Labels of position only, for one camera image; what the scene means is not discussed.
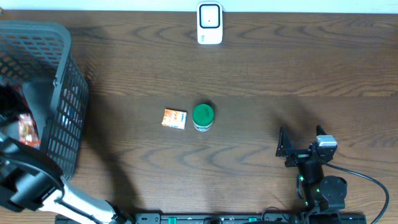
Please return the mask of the green lid white jar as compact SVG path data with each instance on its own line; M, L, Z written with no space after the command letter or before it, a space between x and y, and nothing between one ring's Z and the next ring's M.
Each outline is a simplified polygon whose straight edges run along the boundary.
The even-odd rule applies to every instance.
M205 132L212 127L215 119L215 112L210 105L200 104L194 108L192 117L194 128L197 131Z

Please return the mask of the small orange snack box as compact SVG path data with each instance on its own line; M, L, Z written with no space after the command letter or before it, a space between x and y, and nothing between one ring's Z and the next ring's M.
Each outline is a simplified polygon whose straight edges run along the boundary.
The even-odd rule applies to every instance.
M165 109L161 124L162 126L165 127L185 129L186 120L187 120L186 112Z

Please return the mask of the orange Top chocolate bar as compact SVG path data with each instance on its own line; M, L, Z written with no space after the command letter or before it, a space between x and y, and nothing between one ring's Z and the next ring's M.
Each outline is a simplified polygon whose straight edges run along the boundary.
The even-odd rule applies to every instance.
M31 114L19 115L19 140L30 147L40 147L37 125Z

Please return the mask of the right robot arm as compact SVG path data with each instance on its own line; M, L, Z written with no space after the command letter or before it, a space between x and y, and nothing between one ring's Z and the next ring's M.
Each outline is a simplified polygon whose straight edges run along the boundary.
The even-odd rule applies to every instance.
M317 137L307 149L294 149L287 130L279 131L275 155L285 158L286 167L298 168L300 198L307 202L307 210L298 215L300 223L341 223L339 211L345 208L347 182L334 175L325 176L322 166L333 159L338 143L332 135L317 126Z

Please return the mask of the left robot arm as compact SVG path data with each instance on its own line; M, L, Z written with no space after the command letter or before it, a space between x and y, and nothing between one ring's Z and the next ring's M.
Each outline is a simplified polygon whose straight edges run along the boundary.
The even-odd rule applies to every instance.
M1 206L13 212L53 212L77 223L136 222L112 203L70 185L43 152L5 135L1 135Z

